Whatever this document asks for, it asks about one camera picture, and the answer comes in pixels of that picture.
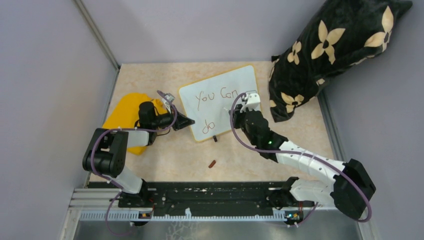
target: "wire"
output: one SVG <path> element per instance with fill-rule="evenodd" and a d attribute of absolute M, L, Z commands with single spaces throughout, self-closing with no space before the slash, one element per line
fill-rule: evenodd
<path fill-rule="evenodd" d="M 134 228 L 131 227 L 131 229 L 125 233 L 116 233 L 113 232 L 111 227 L 109 226 L 109 222 L 108 222 L 108 215 L 109 215 L 109 211 L 112 208 L 112 205 L 114 204 L 114 202 L 120 197 L 120 195 L 122 194 L 122 190 L 119 190 L 118 194 L 112 199 L 112 201 L 110 201 L 109 207 L 106 210 L 106 216 L 104 217 L 104 221 L 106 222 L 106 228 L 107 230 L 114 236 L 116 237 L 125 237 L 125 236 L 129 236 L 131 234 L 134 233 Z"/>
<path fill-rule="evenodd" d="M 151 211 L 149 213 L 150 217 L 152 217 L 152 214 L 155 211 L 155 202 L 153 201 L 152 198 L 150 198 L 149 201 L 153 204 L 153 206 L 151 207 Z"/>
<path fill-rule="evenodd" d="M 97 140 L 95 141 L 95 143 L 94 143 L 94 146 L 93 146 L 93 148 L 92 148 L 92 151 L 91 151 L 91 156 L 90 156 L 90 165 L 91 165 L 91 171 L 95 174 L 95 175 L 97 175 L 97 176 L 99 176 L 99 177 L 101 177 L 101 178 L 104 178 L 104 179 L 106 179 L 108 182 L 110 181 L 113 185 L 115 185 L 115 186 L 117 186 L 119 189 L 120 189 L 120 191 L 119 191 L 119 193 L 115 196 L 115 198 L 114 199 L 112 199 L 112 201 L 110 202 L 110 204 L 109 204 L 109 207 L 107 208 L 107 211 L 106 211 L 106 216 L 105 216 L 105 219 L 104 219 L 104 221 L 106 222 L 106 227 L 107 227 L 107 229 L 109 230 L 109 232 L 112 234 L 112 235 L 114 235 L 114 236 L 117 236 L 117 237 L 122 237 L 122 236 L 128 236 L 128 235 L 130 235 L 130 234 L 132 234 L 133 232 L 134 232 L 134 230 L 133 229 L 131 229 L 130 231 L 128 231 L 128 232 L 126 232 L 126 233 L 115 233 L 115 232 L 113 232 L 111 229 L 110 229 L 110 227 L 109 227 L 109 223 L 108 223 L 108 215 L 109 215 L 109 211 L 111 210 L 111 208 L 112 208 L 112 204 L 114 203 L 114 201 L 116 201 L 118 198 L 119 198 L 119 196 L 121 195 L 121 193 L 122 193 L 122 190 L 124 189 L 119 183 L 117 183 L 116 181 L 114 181 L 113 179 L 111 179 L 111 178 L 108 178 L 108 177 L 106 177 L 106 176 L 103 176 L 102 174 L 100 174 L 97 170 L 96 170 L 96 168 L 95 168 L 95 165 L 94 165 L 94 155 L 95 155 L 95 152 L 96 152 L 96 150 L 97 150 L 97 148 L 99 147 L 99 144 L 100 144 L 100 141 L 108 134 L 108 133 L 110 133 L 110 132 L 113 132 L 113 131 L 145 131 L 145 132 L 151 132 L 151 133 L 159 133 L 159 132 L 163 132 L 163 131 L 166 131 L 166 130 L 170 130 L 171 129 L 171 127 L 175 124 L 175 122 L 177 121 L 177 114 L 178 114 L 178 111 L 177 111 L 177 108 L 172 104 L 172 102 L 171 101 L 169 101 L 166 97 L 165 97 L 165 94 L 163 93 L 163 92 L 161 92 L 161 91 L 157 91 L 157 94 L 159 94 L 163 99 L 165 99 L 165 101 L 167 101 L 168 103 L 169 103 L 169 105 L 172 107 L 172 109 L 173 109 L 173 112 L 174 112 L 174 116 L 173 116 L 173 120 L 172 120 L 172 122 L 171 122 L 171 124 L 169 125 L 169 126 L 167 126 L 167 127 L 165 127 L 165 128 L 163 128 L 163 129 L 159 129 L 159 130 L 152 130 L 152 129 L 142 129 L 142 128 L 136 128 L 136 127 L 134 127 L 134 128 L 112 128 L 112 129 L 108 129 L 108 130 L 106 130 L 106 131 L 104 131 L 102 134 L 100 134 L 100 136 L 97 138 Z"/>
<path fill-rule="evenodd" d="M 153 106 L 153 107 L 154 107 L 154 110 L 156 111 L 156 116 L 159 116 L 160 114 L 159 114 L 158 109 L 156 108 L 156 106 Z"/>
<path fill-rule="evenodd" d="M 363 201 L 365 202 L 366 208 L 368 209 L 368 215 L 366 216 L 366 218 L 364 219 L 354 219 L 355 221 L 359 222 L 359 223 L 365 223 L 368 222 L 371 219 L 372 216 L 372 209 L 371 209 L 371 205 L 370 205 L 370 201 L 368 201 L 367 196 L 365 196 L 365 194 L 362 192 L 362 190 L 358 187 L 358 185 L 348 176 L 346 175 L 344 172 L 340 171 L 339 169 L 337 169 L 335 166 L 331 165 L 330 163 L 324 161 L 323 159 L 311 155 L 309 153 L 305 153 L 305 152 L 300 152 L 300 151 L 287 151 L 287 150 L 264 150 L 264 149 L 256 149 L 254 147 L 251 147 L 249 145 L 247 145 L 246 143 L 244 143 L 240 137 L 237 135 L 236 133 L 236 129 L 234 128 L 234 119 L 233 119 L 233 114 L 234 114 L 234 109 L 236 107 L 237 101 L 242 98 L 243 96 L 246 96 L 246 93 L 241 93 L 240 95 L 238 95 L 234 102 L 232 103 L 231 106 L 231 110 L 230 110 L 230 114 L 229 114 L 229 123 L 231 126 L 231 131 L 232 134 L 234 134 L 234 137 L 237 139 L 237 141 L 243 145 L 244 147 L 246 147 L 247 149 L 250 149 L 252 151 L 258 152 L 258 153 L 267 153 L 267 154 L 293 154 L 293 155 L 303 155 L 306 157 L 309 157 L 311 159 L 315 159 L 318 162 L 324 164 L 325 166 L 329 167 L 330 169 L 332 169 L 333 171 L 335 171 L 336 173 L 338 173 L 340 176 L 342 176 L 343 178 L 345 178 L 349 184 L 351 184 L 353 186 L 353 188 L 358 192 L 358 194 L 361 196 L 361 198 L 363 199 Z"/>
<path fill-rule="evenodd" d="M 169 134 L 170 132 L 171 132 L 171 129 L 168 129 L 168 132 L 167 133 L 160 134 L 160 135 L 158 134 L 157 137 L 159 137 L 159 136 L 165 136 L 165 135 Z"/>
<path fill-rule="evenodd" d="M 312 215 L 313 212 L 315 212 L 315 210 L 318 207 L 318 202 L 315 203 L 315 205 L 313 206 L 313 208 L 306 214 L 306 217 L 299 223 L 296 224 L 292 224 L 292 225 L 287 225 L 288 228 L 290 227 L 299 227 L 300 225 L 302 225 L 304 222 L 306 222 Z"/>

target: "beige flower pattern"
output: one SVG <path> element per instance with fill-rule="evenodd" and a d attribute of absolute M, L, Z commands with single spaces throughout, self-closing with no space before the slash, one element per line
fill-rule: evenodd
<path fill-rule="evenodd" d="M 271 108 L 275 108 L 275 107 L 277 107 L 277 104 L 276 104 L 276 102 L 274 100 L 269 100 L 269 106 Z"/>
<path fill-rule="evenodd" d="M 268 81 L 271 81 L 271 77 L 273 76 L 273 73 L 274 73 L 274 68 L 276 67 L 276 64 L 279 62 L 279 60 L 280 60 L 280 58 L 277 58 L 277 60 L 274 61 L 274 66 L 272 66 L 271 73 L 269 74 Z"/>
<path fill-rule="evenodd" d="M 372 59 L 372 58 L 374 58 L 374 57 L 375 57 L 375 55 L 370 55 L 370 56 L 364 57 L 364 58 L 362 58 L 361 60 L 359 60 L 359 61 L 357 61 L 357 62 L 352 63 L 352 64 L 351 64 L 351 66 L 353 66 L 353 65 L 358 65 L 358 64 L 362 63 L 363 61 L 365 61 L 365 60 L 367 60 L 367 59 Z"/>
<path fill-rule="evenodd" d="M 317 59 L 325 52 L 332 65 L 336 61 L 333 45 L 340 40 L 345 30 L 345 28 L 336 28 L 328 32 L 326 24 L 321 20 L 318 27 L 318 37 L 321 43 L 315 47 L 310 57 L 312 59 Z"/>
<path fill-rule="evenodd" d="M 298 53 L 302 50 L 302 43 L 300 41 L 295 41 L 293 46 L 291 47 L 291 52 L 287 56 L 287 61 L 289 63 L 294 62 L 294 64 L 299 65 L 301 62 L 299 60 Z"/>
<path fill-rule="evenodd" d="M 321 78 L 319 80 L 316 81 L 316 84 L 319 85 L 323 85 L 326 81 L 324 80 L 324 78 Z"/>
<path fill-rule="evenodd" d="M 286 103 L 285 109 L 287 110 L 288 114 L 293 112 L 295 107 L 301 105 L 302 101 L 305 100 L 304 96 L 300 94 L 297 95 L 295 98 L 293 98 L 292 96 L 289 96 L 285 94 L 284 92 L 281 93 L 281 98 Z"/>
<path fill-rule="evenodd" d="M 382 52 L 387 49 L 387 44 L 390 41 L 390 36 L 392 35 L 394 17 L 393 13 L 390 10 L 390 7 L 387 6 L 383 17 L 381 19 L 381 25 L 383 26 L 383 31 L 377 32 L 366 40 L 364 47 L 378 48 L 383 47 Z"/>

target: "yellow cloth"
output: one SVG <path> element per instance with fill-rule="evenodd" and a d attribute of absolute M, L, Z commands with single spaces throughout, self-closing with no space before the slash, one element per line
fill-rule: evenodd
<path fill-rule="evenodd" d="M 134 128 L 134 123 L 139 119 L 139 105 L 143 102 L 153 102 L 159 114 L 165 114 L 167 110 L 163 107 L 161 100 L 152 99 L 145 93 L 133 92 L 125 95 L 116 105 L 112 114 L 103 124 L 104 129 Z M 140 155 L 145 146 L 134 146 L 127 149 L 128 152 Z"/>

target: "beige floor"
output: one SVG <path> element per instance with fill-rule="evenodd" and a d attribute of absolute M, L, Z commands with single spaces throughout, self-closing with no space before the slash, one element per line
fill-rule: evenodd
<path fill-rule="evenodd" d="M 272 68 L 269 61 L 123 64 L 109 114 L 126 94 L 146 93 L 151 98 L 157 98 L 156 90 L 176 96 L 174 103 L 183 113 L 181 101 L 177 97 L 180 86 L 246 64 L 255 67 L 263 115 L 269 120 L 271 129 L 309 151 L 333 158 L 316 98 L 296 109 L 294 117 L 289 121 L 273 122 L 267 101 L 268 77 Z M 247 142 L 243 133 L 239 133 Z M 213 160 L 216 160 L 215 166 L 208 168 Z M 167 136 L 157 138 L 140 156 L 127 153 L 126 166 L 148 182 L 284 181 L 292 176 L 314 179 L 306 173 L 264 159 L 258 153 L 244 148 L 231 132 L 220 135 L 217 143 L 212 139 L 196 143 L 189 128 L 171 131 Z M 100 179 L 97 176 L 91 177 L 91 181 Z"/>

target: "black pillow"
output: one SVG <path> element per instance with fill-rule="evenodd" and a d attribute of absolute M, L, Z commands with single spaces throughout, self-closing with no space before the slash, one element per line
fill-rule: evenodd
<path fill-rule="evenodd" d="M 406 0 L 327 0 L 293 46 L 272 57 L 268 89 L 274 121 L 290 119 L 331 78 L 383 53 L 393 26 L 411 7 Z"/>

